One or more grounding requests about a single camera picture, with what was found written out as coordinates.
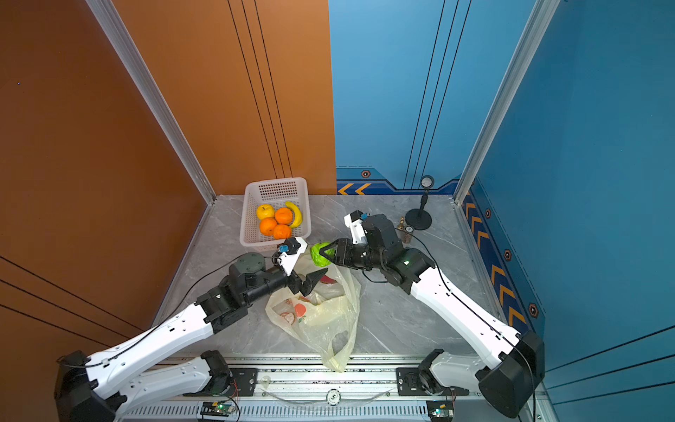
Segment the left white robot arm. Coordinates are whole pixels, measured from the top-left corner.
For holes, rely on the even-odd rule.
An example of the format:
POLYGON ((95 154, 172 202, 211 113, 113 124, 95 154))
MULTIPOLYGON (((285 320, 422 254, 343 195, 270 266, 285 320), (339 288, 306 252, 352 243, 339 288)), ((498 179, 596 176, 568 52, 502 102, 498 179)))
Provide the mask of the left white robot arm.
POLYGON ((54 387, 59 420, 117 421, 167 398, 233 393, 233 375, 218 351, 164 369, 155 366, 241 320, 264 296, 282 288, 308 295, 327 271, 300 276, 294 270, 299 257, 277 254, 268 267, 259 253, 241 255, 218 285, 160 325, 98 353, 75 351, 60 358, 54 387))

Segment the orange mandarin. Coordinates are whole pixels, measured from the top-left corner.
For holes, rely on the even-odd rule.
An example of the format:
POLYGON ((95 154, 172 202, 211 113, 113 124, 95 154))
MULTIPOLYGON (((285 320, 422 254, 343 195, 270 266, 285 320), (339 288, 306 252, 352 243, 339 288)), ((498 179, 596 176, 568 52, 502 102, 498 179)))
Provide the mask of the orange mandarin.
POLYGON ((295 221, 295 215, 288 207, 281 207, 275 211, 274 219, 278 224, 290 226, 295 221))
POLYGON ((272 230, 274 239, 288 239, 292 237, 292 229, 286 224, 277 224, 272 230))
POLYGON ((259 222, 259 231, 265 237, 272 237, 277 225, 278 223, 273 217, 267 217, 259 222))

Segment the yellow lemon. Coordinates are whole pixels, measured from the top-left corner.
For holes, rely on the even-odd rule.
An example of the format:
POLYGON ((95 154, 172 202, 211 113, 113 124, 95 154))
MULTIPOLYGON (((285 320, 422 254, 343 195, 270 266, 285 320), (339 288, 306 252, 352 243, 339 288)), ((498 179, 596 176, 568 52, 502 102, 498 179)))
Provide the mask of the yellow lemon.
POLYGON ((260 221, 275 217, 275 209, 270 204, 262 204, 256 209, 256 216, 260 221))

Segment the pink dragon fruit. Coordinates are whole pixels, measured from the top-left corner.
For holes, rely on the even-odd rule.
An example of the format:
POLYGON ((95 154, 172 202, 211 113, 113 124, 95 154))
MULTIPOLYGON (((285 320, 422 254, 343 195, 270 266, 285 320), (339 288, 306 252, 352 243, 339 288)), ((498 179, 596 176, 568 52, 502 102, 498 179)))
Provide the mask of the pink dragon fruit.
POLYGON ((329 277, 327 274, 323 275, 319 283, 325 286, 339 286, 340 282, 337 279, 329 277))

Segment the translucent printed plastic bag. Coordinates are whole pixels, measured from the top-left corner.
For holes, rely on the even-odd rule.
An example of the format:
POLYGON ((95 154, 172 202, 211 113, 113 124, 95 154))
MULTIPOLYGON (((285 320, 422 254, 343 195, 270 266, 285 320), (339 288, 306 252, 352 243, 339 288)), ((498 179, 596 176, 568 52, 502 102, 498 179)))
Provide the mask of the translucent printed plastic bag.
POLYGON ((283 288, 270 296, 265 313, 274 325, 317 352, 327 369, 342 373, 356 342, 361 284, 347 268, 327 268, 339 286, 318 283, 310 295, 283 288))

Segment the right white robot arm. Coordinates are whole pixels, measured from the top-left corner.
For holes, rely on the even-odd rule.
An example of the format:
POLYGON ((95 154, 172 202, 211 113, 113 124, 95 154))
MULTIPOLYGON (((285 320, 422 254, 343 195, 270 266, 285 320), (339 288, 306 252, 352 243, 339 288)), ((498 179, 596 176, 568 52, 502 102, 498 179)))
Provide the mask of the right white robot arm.
POLYGON ((488 313, 443 274, 426 247, 405 246, 386 216, 355 211, 345 224, 351 236, 321 247, 323 258, 363 273, 378 270, 386 282, 439 315, 477 354, 469 360, 441 349, 429 353, 418 366, 426 394, 478 392, 507 418, 517 418, 534 402, 545 376, 545 346, 535 332, 519 332, 488 313))

